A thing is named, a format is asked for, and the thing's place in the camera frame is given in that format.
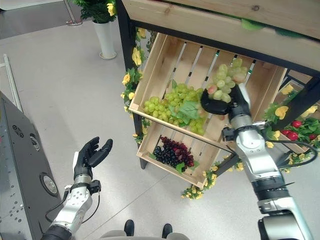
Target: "potted plant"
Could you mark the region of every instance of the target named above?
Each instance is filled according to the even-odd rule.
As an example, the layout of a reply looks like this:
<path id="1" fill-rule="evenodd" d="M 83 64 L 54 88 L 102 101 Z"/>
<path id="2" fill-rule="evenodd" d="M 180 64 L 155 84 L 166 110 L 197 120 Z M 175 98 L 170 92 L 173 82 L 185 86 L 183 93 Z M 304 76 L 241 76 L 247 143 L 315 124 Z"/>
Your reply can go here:
<path id="1" fill-rule="evenodd" d="M 73 0 L 73 2 L 82 7 L 82 20 L 92 18 L 100 42 L 100 57 L 107 60 L 115 58 L 117 54 L 114 49 L 111 22 L 116 20 L 116 2 L 114 0 Z"/>

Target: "robotic arm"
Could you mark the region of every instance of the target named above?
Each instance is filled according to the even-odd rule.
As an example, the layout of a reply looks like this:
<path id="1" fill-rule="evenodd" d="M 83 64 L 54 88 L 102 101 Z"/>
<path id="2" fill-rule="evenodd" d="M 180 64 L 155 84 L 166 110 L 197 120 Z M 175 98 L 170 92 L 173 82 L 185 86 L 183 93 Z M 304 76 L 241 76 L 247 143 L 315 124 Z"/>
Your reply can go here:
<path id="1" fill-rule="evenodd" d="M 312 240 L 313 236 L 285 181 L 265 147 L 265 139 L 253 124 L 249 97 L 243 83 L 230 93 L 231 102 L 201 97 L 202 107 L 209 113 L 228 114 L 232 129 L 225 129 L 228 140 L 235 140 L 235 152 L 244 163 L 245 173 L 258 198 L 263 217 L 258 221 L 262 240 Z"/>
<path id="2" fill-rule="evenodd" d="M 99 180 L 93 180 L 92 168 L 101 163 L 109 154 L 113 141 L 109 139 L 98 149 L 99 137 L 87 142 L 74 154 L 74 183 L 68 186 L 66 204 L 56 216 L 41 240 L 70 240 L 84 221 L 87 210 L 92 205 L 91 195 L 101 190 Z"/>

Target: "white vase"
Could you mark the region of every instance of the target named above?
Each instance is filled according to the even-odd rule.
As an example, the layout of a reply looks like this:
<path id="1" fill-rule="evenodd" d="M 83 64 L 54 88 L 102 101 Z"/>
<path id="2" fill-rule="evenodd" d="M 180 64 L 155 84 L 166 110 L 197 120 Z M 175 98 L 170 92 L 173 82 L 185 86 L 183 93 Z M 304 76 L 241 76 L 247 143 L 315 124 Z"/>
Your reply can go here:
<path id="1" fill-rule="evenodd" d="M 100 57 L 107 60 L 114 59 L 117 54 L 112 39 L 111 22 L 95 23 L 93 21 L 93 26 L 100 42 Z"/>

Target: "black shoe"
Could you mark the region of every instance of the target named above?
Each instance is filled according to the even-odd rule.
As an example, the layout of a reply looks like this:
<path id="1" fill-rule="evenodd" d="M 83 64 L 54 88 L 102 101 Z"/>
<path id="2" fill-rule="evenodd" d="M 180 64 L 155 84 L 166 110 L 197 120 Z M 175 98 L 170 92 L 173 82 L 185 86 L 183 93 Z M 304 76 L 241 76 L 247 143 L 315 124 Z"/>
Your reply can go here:
<path id="1" fill-rule="evenodd" d="M 162 238 L 163 239 L 166 239 L 167 236 L 172 233 L 173 230 L 172 230 L 172 226 L 171 224 L 169 223 L 166 223 L 164 226 L 163 226 L 163 230 L 162 230 Z"/>
<path id="2" fill-rule="evenodd" d="M 124 224 L 124 231 L 127 236 L 133 236 L 135 234 L 135 223 L 131 219 L 127 220 Z"/>

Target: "black metal frame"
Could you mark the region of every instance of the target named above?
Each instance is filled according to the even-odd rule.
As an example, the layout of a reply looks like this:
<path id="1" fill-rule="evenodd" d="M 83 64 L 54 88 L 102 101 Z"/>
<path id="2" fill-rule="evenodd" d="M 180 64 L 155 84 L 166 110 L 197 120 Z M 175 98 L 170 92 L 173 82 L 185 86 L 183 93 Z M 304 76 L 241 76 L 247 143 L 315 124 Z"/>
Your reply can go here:
<path id="1" fill-rule="evenodd" d="M 214 39 L 208 39 L 205 37 L 196 36 L 186 32 L 182 32 L 182 31 L 178 31 L 178 30 L 174 30 L 174 29 L 170 29 L 170 28 L 166 28 L 158 25 L 153 25 L 147 22 L 132 20 L 130 19 L 125 6 L 123 5 L 122 0 L 115 0 L 115 1 L 116 1 L 117 13 L 118 13 L 118 23 L 120 28 L 123 58 L 124 58 L 124 64 L 126 69 L 130 69 L 134 66 L 134 63 L 132 60 L 132 52 L 133 52 L 134 46 L 136 45 L 136 28 L 139 27 L 139 28 L 144 28 L 148 30 L 153 30 L 158 33 L 171 35 L 181 39 L 190 40 L 190 41 L 211 46 L 214 48 L 226 50 L 236 54 L 248 56 L 253 59 L 272 63 L 275 65 L 285 67 L 287 69 L 295 70 L 297 72 L 314 77 L 305 85 L 304 90 L 301 91 L 301 93 L 299 93 L 288 104 L 289 110 L 285 116 L 285 119 L 280 120 L 278 124 L 273 125 L 272 126 L 273 129 L 282 129 L 283 127 L 291 123 L 294 119 L 296 119 L 304 111 L 306 111 L 310 106 L 312 106 L 314 103 L 320 100 L 320 77 L 319 77 L 320 72 L 315 69 L 312 69 L 303 65 L 299 65 L 284 59 L 280 59 L 271 55 L 246 49 L 243 47 L 216 41 Z M 138 135 L 141 134 L 142 132 L 141 116 L 137 114 L 133 114 L 133 121 L 134 121 L 135 132 Z M 227 169 L 232 167 L 238 161 L 238 159 L 239 159 L 238 156 L 234 156 L 233 154 L 227 159 L 225 159 L 220 165 L 223 167 L 219 168 L 218 175 L 222 174 Z M 141 168 L 144 169 L 147 165 L 147 161 L 140 158 L 140 164 L 141 164 Z"/>

